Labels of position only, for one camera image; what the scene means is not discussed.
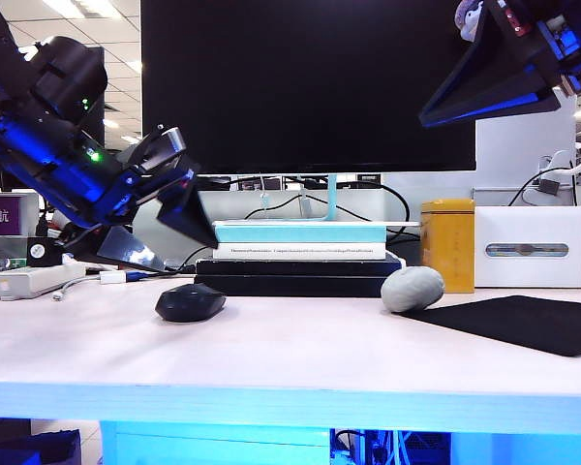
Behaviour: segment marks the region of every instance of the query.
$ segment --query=light blue book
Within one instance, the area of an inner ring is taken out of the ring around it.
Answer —
[[[215,224],[220,242],[385,242],[378,223],[338,221],[221,221]]]

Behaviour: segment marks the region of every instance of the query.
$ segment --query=stack of books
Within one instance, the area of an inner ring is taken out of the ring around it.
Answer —
[[[216,222],[218,260],[383,260],[386,229],[376,223]]]
[[[227,295],[379,297],[401,267],[383,224],[218,222],[220,247],[196,264],[196,282]]]

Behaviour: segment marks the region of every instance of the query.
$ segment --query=yellow canister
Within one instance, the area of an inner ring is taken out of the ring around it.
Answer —
[[[471,199],[422,204],[422,264],[442,275],[447,293],[474,291],[474,210]]]

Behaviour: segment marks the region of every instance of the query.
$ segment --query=black monitor screen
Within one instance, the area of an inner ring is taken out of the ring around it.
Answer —
[[[142,0],[143,128],[207,173],[475,168],[417,115],[467,45],[457,0]]]

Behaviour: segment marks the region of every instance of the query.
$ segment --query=white desk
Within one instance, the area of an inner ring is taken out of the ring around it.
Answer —
[[[581,434],[581,357],[389,315],[379,299],[231,297],[209,322],[163,322],[160,292],[185,282],[0,302],[0,417]],[[581,301],[478,290],[438,305],[512,294]]]

